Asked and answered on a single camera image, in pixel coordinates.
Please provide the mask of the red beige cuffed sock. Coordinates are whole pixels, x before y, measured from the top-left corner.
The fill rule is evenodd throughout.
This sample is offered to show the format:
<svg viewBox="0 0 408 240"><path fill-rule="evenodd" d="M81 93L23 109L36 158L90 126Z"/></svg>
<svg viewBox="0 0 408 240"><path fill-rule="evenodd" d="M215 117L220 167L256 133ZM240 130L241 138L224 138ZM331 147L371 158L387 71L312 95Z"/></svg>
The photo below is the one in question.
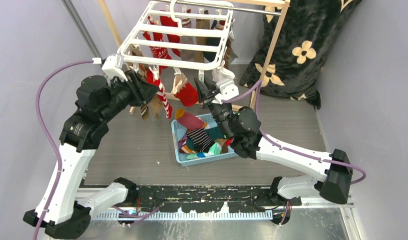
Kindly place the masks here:
<svg viewBox="0 0 408 240"><path fill-rule="evenodd" d="M184 73L174 75L171 93L180 100L185 107L191 107L198 102L197 90L189 83Z"/></svg>

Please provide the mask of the red white striped sock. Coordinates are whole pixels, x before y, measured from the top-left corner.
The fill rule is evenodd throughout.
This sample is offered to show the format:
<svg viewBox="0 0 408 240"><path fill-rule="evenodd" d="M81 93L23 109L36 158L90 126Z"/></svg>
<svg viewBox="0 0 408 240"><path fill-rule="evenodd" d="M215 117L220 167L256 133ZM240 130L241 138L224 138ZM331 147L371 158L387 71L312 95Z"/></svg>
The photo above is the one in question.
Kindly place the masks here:
<svg viewBox="0 0 408 240"><path fill-rule="evenodd" d="M164 108L164 111L165 111L165 117L167 119L170 119L172 117L173 108L172 108L171 104L168 102L168 98L167 98L167 95L165 93L165 87L164 87L164 85L163 85L163 83L161 82L161 79L160 79L159 70L149 69L146 74L147 74L148 83L150 83L150 84L152 84L154 86L157 86L159 88L159 90L157 92L157 97L159 98L159 100L163 104L163 108Z"/></svg>

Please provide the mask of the mint green sock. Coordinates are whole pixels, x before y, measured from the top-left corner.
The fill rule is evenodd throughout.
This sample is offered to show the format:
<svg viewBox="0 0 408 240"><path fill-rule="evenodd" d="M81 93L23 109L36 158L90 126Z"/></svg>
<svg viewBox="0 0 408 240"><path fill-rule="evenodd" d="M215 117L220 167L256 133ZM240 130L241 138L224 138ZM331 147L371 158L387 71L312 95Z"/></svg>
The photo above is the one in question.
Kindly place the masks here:
<svg viewBox="0 0 408 240"><path fill-rule="evenodd" d="M207 152L198 152L198 153L188 154L186 159L194 160L194 159L199 159L199 158L216 156L221 153L221 150L222 150L222 146L216 142L208 149Z"/></svg>

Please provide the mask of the white plastic clip hanger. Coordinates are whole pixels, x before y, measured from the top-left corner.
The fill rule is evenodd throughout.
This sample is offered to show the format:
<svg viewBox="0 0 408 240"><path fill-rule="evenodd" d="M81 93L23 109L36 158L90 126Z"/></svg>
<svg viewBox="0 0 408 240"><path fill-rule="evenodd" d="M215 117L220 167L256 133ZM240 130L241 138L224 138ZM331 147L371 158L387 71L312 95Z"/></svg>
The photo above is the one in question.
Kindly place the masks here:
<svg viewBox="0 0 408 240"><path fill-rule="evenodd" d="M226 4L233 7L233 4L228 1L223 0L186 0L198 3L209 3L209 4ZM145 8L143 14L137 21L136 25L127 35L125 40L122 42L118 48L116 54L121 55L123 59L123 64L144 64L144 65L155 65L155 66L166 66L182 69L193 69L199 71L210 71L216 68L222 68L224 65L224 54L226 50L226 41L231 35L231 25L233 22L233 10L226 10L216 8L215 14L201 14L201 13L190 13L186 10L175 11L176 5L190 6L185 4L174 4L170 3L168 10L159 10L155 8L158 4L157 1L152 0ZM159 25L151 25L148 22L148 18L152 18L155 21L159 21ZM210 30L210 29L197 29L183 27L183 19L199 19L199 20L217 20L225 21L225 26L222 30ZM142 31L146 32L157 32L164 35L174 35L179 37L215 37L220 38L220 43L218 46L207 46L205 44L192 44L192 43L176 43L169 41L150 41L140 39ZM193 61L185 60L175 60L175 59L161 59L146 56L133 56L128 53L128 49L131 46L156 46L163 47L167 49L176 50L187 50L195 52L215 52L216 57L212 62L197 63Z"/></svg>

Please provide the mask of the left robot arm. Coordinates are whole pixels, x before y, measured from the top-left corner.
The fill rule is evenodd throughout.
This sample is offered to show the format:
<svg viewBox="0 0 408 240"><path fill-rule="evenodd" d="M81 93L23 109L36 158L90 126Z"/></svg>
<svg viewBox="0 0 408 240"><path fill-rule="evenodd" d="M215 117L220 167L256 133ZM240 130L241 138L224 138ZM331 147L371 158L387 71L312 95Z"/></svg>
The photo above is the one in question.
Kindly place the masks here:
<svg viewBox="0 0 408 240"><path fill-rule="evenodd" d="M76 90L77 109L63 125L57 163L45 195L23 216L25 223L43 228L51 238L75 240L93 217L120 203L130 207L138 200L136 184L123 177L89 197L75 198L90 160L109 131L108 123L128 106L149 103L159 90L133 71L127 75L126 81L86 77Z"/></svg>

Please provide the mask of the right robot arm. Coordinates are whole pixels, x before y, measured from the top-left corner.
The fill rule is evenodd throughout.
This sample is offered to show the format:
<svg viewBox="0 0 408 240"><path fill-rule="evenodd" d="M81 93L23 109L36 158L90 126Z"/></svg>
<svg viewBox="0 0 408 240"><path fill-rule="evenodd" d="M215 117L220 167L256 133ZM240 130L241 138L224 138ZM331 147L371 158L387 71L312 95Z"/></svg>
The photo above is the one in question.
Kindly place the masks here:
<svg viewBox="0 0 408 240"><path fill-rule="evenodd" d="M353 169L345 151L332 153L310 150L278 140L260 130L261 122L248 106L233 111L232 105L217 100L238 96L236 85L221 91L220 83L195 78L198 101L207 108L223 137L231 140L231 148L242 158L269 161L303 173L297 177L275 177L269 198L275 205L298 197L316 197L335 204L348 202Z"/></svg>

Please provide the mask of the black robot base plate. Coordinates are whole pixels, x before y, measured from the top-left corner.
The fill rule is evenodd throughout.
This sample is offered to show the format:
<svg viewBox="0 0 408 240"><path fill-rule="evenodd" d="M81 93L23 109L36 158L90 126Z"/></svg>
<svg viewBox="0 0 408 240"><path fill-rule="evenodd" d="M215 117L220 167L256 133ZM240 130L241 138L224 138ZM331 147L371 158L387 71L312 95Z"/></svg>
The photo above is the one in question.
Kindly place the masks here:
<svg viewBox="0 0 408 240"><path fill-rule="evenodd" d="M140 185L138 197L118 203L119 208L161 213L257 213L282 209L287 200L266 185Z"/></svg>

